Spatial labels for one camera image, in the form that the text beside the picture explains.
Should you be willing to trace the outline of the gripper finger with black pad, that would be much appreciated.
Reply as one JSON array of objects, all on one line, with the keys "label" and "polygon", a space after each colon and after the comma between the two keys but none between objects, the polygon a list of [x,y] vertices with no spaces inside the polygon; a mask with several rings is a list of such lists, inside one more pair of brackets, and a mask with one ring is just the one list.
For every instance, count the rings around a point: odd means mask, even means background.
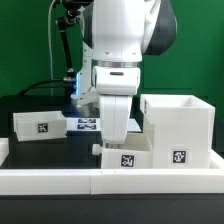
[{"label": "gripper finger with black pad", "polygon": [[100,155],[102,153],[102,147],[99,144],[94,144],[92,146],[92,154],[93,155]]}]

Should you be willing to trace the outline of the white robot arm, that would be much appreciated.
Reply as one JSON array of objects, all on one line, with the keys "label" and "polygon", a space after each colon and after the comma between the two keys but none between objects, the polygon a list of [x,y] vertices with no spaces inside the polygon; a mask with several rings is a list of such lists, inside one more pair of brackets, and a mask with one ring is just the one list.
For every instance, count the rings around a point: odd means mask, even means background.
[{"label": "white robot arm", "polygon": [[142,57],[171,47],[177,20],[170,0],[93,0],[82,16],[90,87],[78,105],[99,107],[103,146],[116,148],[126,140]]}]

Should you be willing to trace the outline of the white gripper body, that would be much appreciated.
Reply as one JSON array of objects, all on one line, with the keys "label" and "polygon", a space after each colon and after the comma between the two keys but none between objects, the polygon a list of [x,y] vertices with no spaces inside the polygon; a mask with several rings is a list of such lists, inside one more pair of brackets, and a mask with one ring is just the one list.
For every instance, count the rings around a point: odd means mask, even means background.
[{"label": "white gripper body", "polygon": [[131,96],[99,97],[101,136],[104,143],[123,144],[132,106]]}]

